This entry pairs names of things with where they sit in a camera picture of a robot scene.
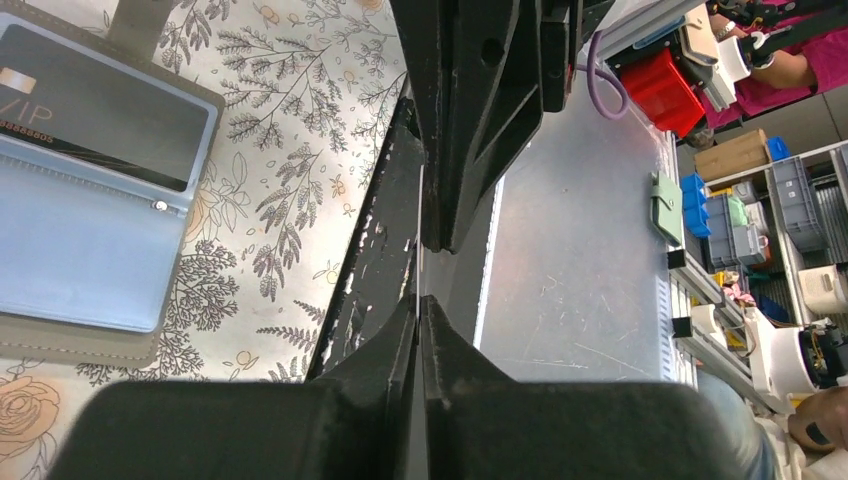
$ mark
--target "beige box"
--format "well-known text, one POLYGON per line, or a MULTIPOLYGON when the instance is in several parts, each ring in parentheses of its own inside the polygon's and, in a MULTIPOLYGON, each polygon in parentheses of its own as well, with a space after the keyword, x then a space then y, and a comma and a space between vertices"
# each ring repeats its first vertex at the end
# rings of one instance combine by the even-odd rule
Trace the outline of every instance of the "beige box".
POLYGON ((695 154, 695 169, 705 182, 771 163, 768 138, 756 130, 695 154))

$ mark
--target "green object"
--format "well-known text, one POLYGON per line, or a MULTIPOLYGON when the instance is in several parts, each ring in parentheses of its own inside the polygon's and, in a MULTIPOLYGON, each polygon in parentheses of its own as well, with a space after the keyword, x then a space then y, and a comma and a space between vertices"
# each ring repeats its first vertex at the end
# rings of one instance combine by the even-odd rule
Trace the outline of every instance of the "green object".
POLYGON ((745 211, 745 204, 742 200, 733 195, 727 196, 727 206, 730 209, 730 224, 734 227, 744 227, 748 225, 748 213, 745 211))
POLYGON ((652 176, 651 220, 674 246, 683 243, 683 191, 660 172, 652 176))

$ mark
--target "tablecloth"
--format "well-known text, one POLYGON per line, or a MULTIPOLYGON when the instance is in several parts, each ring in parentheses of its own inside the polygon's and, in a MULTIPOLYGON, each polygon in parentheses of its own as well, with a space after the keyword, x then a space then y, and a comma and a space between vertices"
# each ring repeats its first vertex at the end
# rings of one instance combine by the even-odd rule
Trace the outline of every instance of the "tablecloth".
MULTIPOLYGON (((117 5, 27 3, 101 36, 117 5)), ((228 107, 157 360, 0 359, 0 479, 44 478, 109 382, 302 381, 406 75, 388 0, 174 0, 153 61, 228 107)))

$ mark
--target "pink shirt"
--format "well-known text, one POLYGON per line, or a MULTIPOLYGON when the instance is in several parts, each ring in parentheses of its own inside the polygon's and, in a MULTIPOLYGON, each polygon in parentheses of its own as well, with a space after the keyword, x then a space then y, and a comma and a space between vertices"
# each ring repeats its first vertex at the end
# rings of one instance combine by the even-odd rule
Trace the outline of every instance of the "pink shirt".
MULTIPOLYGON (((763 3, 783 5, 789 3, 789 0, 763 0, 763 3)), ((801 20, 803 18, 787 20, 778 25, 778 28, 798 23, 801 20)), ((848 28, 831 31, 784 50, 793 55, 802 53, 807 58, 810 67, 816 74, 818 86, 815 88, 815 93, 824 93, 848 84, 848 61, 845 60, 848 57, 848 28)), ((726 110, 716 112, 703 93, 700 94, 700 98, 704 105, 707 125, 716 128, 743 115, 756 115, 770 108, 800 100, 811 93, 813 93, 813 90, 808 87, 778 90, 749 77, 736 82, 736 103, 730 105, 730 108, 726 110)))

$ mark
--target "scratched surface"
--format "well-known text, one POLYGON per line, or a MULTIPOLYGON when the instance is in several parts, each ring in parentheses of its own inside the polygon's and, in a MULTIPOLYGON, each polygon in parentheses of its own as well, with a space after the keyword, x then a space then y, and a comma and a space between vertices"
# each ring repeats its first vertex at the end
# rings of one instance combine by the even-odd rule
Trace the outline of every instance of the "scratched surface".
POLYGON ((668 379, 667 247, 649 217, 664 137, 635 114, 603 120, 577 80, 506 174, 479 348, 519 380, 668 379))

